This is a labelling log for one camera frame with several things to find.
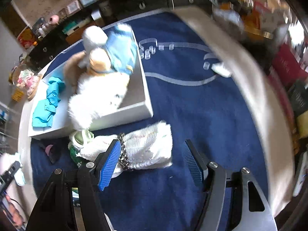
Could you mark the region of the black soft pouch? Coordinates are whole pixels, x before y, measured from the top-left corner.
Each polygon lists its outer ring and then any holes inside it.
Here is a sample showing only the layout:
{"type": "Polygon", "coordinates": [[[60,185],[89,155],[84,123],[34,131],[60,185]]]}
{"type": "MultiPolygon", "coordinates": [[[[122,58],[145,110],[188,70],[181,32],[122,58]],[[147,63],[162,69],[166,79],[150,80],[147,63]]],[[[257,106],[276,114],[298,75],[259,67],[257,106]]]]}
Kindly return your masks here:
{"type": "Polygon", "coordinates": [[[38,142],[39,147],[44,150],[50,162],[55,164],[61,157],[62,144],[58,140],[45,139],[38,142]]]}

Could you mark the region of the teal cloth garment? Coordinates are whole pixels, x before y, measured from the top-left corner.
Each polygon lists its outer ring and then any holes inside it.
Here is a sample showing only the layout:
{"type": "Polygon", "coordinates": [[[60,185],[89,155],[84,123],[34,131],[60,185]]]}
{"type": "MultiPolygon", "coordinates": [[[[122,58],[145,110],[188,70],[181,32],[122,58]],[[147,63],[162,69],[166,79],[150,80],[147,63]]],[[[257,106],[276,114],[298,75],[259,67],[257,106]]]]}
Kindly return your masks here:
{"type": "Polygon", "coordinates": [[[63,80],[57,77],[49,78],[46,98],[37,103],[32,115],[33,128],[52,127],[53,118],[61,101],[59,95],[64,89],[65,82],[63,80]]]}

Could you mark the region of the white knitted towel bundle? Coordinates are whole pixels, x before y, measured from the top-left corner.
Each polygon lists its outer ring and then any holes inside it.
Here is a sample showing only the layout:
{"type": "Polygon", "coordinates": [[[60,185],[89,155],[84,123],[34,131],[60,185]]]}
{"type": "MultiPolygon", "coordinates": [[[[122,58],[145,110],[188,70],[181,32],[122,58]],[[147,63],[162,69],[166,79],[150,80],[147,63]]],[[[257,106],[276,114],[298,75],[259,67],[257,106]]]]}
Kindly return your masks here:
{"type": "Polygon", "coordinates": [[[165,121],[123,135],[96,136],[78,154],[94,161],[105,152],[112,140],[121,143],[121,155],[112,178],[124,171],[166,168],[172,165],[173,139],[171,125],[165,121]]]}

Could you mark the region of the black tv cabinet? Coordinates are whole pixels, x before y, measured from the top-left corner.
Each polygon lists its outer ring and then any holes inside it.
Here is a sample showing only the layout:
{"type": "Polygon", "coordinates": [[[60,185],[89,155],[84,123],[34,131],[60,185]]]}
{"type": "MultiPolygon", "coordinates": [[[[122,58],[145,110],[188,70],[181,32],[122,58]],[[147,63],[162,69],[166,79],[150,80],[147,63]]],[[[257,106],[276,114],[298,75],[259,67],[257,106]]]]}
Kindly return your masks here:
{"type": "Polygon", "coordinates": [[[100,0],[97,1],[55,26],[38,42],[30,52],[29,58],[36,70],[42,69],[52,61],[61,51],[68,48],[75,40],[66,40],[68,35],[64,32],[66,26],[74,21],[89,19],[90,24],[107,26],[121,19],[149,12],[161,8],[177,8],[196,5],[207,13],[211,13],[212,5],[209,0],[100,0]]]}

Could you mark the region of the green ribbon bow toy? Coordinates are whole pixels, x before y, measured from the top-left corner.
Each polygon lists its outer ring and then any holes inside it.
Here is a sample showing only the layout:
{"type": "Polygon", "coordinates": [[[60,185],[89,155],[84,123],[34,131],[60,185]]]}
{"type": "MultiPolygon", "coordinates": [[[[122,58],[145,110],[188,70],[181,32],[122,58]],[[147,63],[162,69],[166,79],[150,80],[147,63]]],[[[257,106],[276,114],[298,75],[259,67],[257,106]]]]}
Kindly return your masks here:
{"type": "Polygon", "coordinates": [[[69,136],[69,154],[73,162],[80,168],[85,162],[86,159],[79,157],[78,154],[80,151],[94,139],[94,134],[87,130],[75,131],[69,136]]]}

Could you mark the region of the white sock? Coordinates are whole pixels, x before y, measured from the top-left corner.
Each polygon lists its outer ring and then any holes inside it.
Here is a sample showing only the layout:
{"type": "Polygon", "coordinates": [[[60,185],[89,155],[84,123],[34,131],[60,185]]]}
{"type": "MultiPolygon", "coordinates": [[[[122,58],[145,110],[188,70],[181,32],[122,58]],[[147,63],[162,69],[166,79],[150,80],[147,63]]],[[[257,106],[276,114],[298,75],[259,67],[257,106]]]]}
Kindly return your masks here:
{"type": "Polygon", "coordinates": [[[232,76],[231,71],[229,71],[229,69],[226,68],[224,63],[212,64],[211,70],[224,78],[230,78],[232,76]]]}

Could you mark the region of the glass dome with flowers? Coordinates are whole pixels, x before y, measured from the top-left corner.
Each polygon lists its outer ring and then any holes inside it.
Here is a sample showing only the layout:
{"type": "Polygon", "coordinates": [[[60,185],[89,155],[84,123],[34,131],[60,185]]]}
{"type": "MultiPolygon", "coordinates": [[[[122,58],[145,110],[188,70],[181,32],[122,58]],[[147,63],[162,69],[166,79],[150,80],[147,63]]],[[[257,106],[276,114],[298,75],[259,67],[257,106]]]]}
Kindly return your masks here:
{"type": "Polygon", "coordinates": [[[20,64],[13,72],[13,85],[27,95],[31,101],[38,89],[39,82],[43,75],[35,73],[26,64],[20,64]]]}

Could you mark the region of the white shallow tray box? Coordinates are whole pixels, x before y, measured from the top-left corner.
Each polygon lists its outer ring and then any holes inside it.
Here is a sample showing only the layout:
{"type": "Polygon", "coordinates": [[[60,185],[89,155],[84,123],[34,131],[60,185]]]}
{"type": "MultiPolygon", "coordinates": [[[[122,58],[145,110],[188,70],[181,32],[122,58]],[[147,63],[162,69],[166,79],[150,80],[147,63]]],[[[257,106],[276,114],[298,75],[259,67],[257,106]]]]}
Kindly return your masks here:
{"type": "MultiPolygon", "coordinates": [[[[82,40],[74,46],[75,54],[84,50],[85,48],[82,44],[82,40]]],[[[34,98],[33,106],[31,109],[28,127],[29,137],[32,137],[37,140],[44,138],[64,137],[75,130],[68,114],[68,101],[73,95],[73,92],[72,87],[65,82],[65,78],[63,75],[63,68],[66,62],[67,61],[64,61],[54,70],[47,72],[43,80],[39,83],[39,89],[34,98]],[[63,80],[65,82],[65,89],[59,95],[61,101],[59,102],[56,114],[53,118],[52,127],[33,128],[32,115],[35,107],[37,106],[37,103],[40,100],[46,98],[46,90],[48,88],[48,80],[50,77],[57,77],[63,80]]],[[[149,91],[137,46],[137,57],[135,61],[134,71],[130,75],[127,92],[124,99],[122,100],[122,103],[120,104],[119,108],[116,109],[114,112],[101,118],[95,119],[88,130],[105,129],[109,127],[132,123],[135,121],[140,121],[142,119],[151,118],[152,116],[153,110],[149,97],[149,91]]]]}

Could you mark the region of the tan plush toy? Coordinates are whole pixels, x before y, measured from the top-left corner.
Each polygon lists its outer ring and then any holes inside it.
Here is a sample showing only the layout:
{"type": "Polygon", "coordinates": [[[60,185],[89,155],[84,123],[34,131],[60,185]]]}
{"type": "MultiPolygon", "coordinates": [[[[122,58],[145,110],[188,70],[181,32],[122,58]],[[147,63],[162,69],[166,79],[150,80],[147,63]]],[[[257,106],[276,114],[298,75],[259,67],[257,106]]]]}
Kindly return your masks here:
{"type": "Polygon", "coordinates": [[[86,51],[72,55],[64,65],[63,75],[65,82],[72,87],[73,94],[76,94],[79,79],[83,74],[99,76],[111,69],[110,57],[106,51],[96,48],[90,51],[89,55],[86,51]]]}

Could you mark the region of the pink piggy figurine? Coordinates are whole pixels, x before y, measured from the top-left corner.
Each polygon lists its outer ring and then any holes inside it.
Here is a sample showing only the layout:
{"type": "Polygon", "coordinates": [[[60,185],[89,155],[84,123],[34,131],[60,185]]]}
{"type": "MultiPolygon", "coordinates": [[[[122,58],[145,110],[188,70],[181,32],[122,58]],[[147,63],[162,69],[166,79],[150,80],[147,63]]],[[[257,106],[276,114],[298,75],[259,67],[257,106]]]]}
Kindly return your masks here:
{"type": "Polygon", "coordinates": [[[52,15],[49,19],[49,24],[52,25],[52,26],[56,26],[59,24],[59,16],[58,15],[52,15]]]}

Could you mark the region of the navy blue round rug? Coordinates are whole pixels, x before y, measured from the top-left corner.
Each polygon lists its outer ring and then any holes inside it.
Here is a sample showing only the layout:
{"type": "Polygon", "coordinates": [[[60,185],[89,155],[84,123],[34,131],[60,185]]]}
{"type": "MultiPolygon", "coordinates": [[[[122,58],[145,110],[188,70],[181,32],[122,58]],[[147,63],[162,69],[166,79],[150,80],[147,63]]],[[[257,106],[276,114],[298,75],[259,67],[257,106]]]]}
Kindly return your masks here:
{"type": "Polygon", "coordinates": [[[100,130],[123,135],[159,121],[171,125],[172,165],[124,171],[100,191],[97,158],[78,168],[61,139],[64,157],[48,165],[33,150],[37,202],[27,230],[76,230],[77,191],[86,230],[275,230],[267,202],[264,155],[237,85],[211,70],[222,63],[195,31],[172,12],[146,13],[102,28],[129,24],[135,35],[153,110],[151,118],[100,130]],[[208,167],[194,184],[183,157],[190,139],[208,167]]]}

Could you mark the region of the light blue denim cloth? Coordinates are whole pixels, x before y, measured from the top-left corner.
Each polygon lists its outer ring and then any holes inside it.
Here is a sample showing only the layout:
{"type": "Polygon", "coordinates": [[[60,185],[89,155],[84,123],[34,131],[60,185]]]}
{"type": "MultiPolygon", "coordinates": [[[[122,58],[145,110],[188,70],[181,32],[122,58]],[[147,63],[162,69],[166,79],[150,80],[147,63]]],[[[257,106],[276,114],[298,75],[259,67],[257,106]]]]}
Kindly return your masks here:
{"type": "Polygon", "coordinates": [[[108,34],[104,45],[113,72],[133,73],[137,57],[137,44],[134,40],[133,30],[129,24],[119,23],[108,34]]]}

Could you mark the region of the large white fluffy plush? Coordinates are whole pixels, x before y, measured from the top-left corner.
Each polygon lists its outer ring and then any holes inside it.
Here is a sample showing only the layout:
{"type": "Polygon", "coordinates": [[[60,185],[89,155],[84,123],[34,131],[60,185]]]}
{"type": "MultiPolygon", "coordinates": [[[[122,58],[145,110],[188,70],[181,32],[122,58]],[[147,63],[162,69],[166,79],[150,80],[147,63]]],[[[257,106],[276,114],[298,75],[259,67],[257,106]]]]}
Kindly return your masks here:
{"type": "MultiPolygon", "coordinates": [[[[84,51],[104,49],[108,39],[98,26],[90,26],[82,34],[84,51]]],[[[101,118],[119,108],[124,99],[130,76],[125,73],[105,71],[102,75],[83,74],[78,90],[68,101],[68,114],[77,131],[87,130],[95,119],[101,118]]]]}

